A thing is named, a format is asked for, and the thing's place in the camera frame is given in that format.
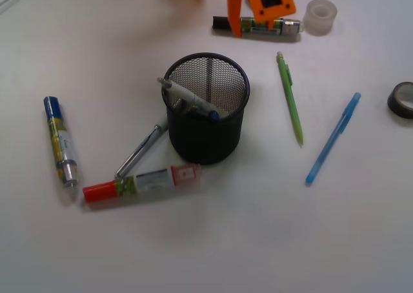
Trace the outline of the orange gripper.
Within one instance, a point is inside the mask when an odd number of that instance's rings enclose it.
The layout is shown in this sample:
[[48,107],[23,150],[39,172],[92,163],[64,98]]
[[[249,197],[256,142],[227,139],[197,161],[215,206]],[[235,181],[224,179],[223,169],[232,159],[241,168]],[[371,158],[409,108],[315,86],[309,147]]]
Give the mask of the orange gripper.
[[[232,33],[241,37],[241,2],[227,0],[228,22]],[[268,30],[274,27],[274,20],[296,13],[294,0],[249,0],[256,22],[266,22]]]

